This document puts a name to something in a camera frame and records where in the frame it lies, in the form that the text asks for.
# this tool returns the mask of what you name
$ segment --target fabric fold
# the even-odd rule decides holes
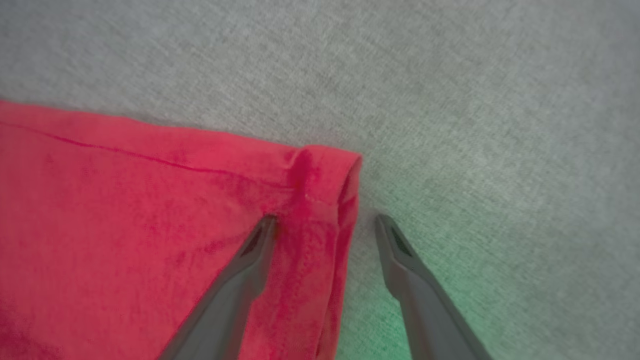
[[[359,155],[0,102],[0,358],[154,359],[266,213],[240,359],[332,359]]]

